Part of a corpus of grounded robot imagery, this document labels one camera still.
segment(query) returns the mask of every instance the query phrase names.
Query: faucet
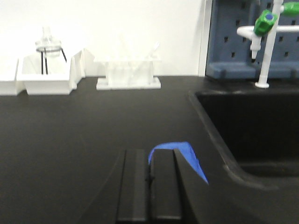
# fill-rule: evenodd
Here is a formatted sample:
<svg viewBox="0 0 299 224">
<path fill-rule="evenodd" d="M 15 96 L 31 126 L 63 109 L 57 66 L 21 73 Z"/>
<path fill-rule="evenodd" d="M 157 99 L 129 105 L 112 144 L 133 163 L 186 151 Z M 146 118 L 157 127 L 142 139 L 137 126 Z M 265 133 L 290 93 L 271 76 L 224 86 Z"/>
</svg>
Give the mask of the faucet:
<svg viewBox="0 0 299 224">
<path fill-rule="evenodd" d="M 273 0 L 273 10 L 264 10 L 256 20 L 254 26 L 244 26 L 237 29 L 237 34 L 251 40 L 251 58 L 256 59 L 258 51 L 261 49 L 261 39 L 268 34 L 265 52 L 263 56 L 260 77 L 255 86 L 258 88 L 268 88 L 267 83 L 270 63 L 277 32 L 299 32 L 299 26 L 279 26 L 280 15 L 296 16 L 299 14 L 299 2 L 284 3 L 284 0 Z"/>
</svg>

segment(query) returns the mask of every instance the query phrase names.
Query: black countertop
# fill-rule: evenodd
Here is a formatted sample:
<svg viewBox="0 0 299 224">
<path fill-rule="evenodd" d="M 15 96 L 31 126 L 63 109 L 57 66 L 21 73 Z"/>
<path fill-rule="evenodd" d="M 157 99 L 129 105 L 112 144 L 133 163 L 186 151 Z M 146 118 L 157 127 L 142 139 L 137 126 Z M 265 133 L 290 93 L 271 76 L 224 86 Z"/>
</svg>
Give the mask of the black countertop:
<svg viewBox="0 0 299 224">
<path fill-rule="evenodd" d="M 160 90 L 97 91 L 97 79 L 86 78 L 69 96 L 0 97 L 0 223 L 76 223 L 121 151 L 148 154 L 171 141 L 188 141 L 210 186 L 230 183 L 221 187 L 233 192 L 238 184 L 231 184 L 189 100 L 190 92 L 221 84 L 200 77 L 160 80 Z M 298 200 L 298 193 L 289 198 Z"/>
</svg>

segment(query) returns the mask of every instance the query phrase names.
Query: white container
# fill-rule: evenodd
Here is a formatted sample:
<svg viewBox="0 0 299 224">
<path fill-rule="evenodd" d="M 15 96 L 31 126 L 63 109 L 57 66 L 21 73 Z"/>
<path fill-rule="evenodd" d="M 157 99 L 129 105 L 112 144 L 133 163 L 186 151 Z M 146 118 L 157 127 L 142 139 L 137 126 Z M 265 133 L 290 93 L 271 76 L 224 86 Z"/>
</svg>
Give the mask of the white container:
<svg viewBox="0 0 299 224">
<path fill-rule="evenodd" d="M 49 74 L 41 74 L 41 56 L 35 53 L 20 59 L 17 81 L 22 81 L 29 95 L 68 95 L 85 77 L 83 51 L 68 58 L 49 57 Z"/>
<path fill-rule="evenodd" d="M 16 80 L 18 60 L 9 57 L 0 60 L 0 95 L 16 96 L 25 89 L 23 82 Z"/>
</svg>

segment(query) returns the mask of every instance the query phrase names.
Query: sink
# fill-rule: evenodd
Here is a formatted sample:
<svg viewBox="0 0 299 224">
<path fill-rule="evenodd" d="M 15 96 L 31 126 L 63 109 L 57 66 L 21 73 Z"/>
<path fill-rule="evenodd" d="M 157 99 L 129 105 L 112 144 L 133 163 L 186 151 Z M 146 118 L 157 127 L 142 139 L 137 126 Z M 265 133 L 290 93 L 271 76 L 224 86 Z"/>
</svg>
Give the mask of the sink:
<svg viewBox="0 0 299 224">
<path fill-rule="evenodd" d="M 202 91 L 194 100 L 224 160 L 257 177 L 299 176 L 299 92 Z"/>
</svg>

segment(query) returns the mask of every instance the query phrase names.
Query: white wall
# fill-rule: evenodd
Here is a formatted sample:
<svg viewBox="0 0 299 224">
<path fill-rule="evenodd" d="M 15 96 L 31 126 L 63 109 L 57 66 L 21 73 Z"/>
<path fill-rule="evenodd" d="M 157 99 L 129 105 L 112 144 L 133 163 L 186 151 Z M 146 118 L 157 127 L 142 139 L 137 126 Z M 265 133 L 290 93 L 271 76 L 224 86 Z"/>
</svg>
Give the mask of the white wall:
<svg viewBox="0 0 299 224">
<path fill-rule="evenodd" d="M 0 0 L 0 54 L 34 52 L 49 25 L 66 54 L 86 46 L 104 58 L 123 32 L 135 54 L 160 42 L 155 75 L 197 75 L 199 7 L 200 0 Z"/>
</svg>

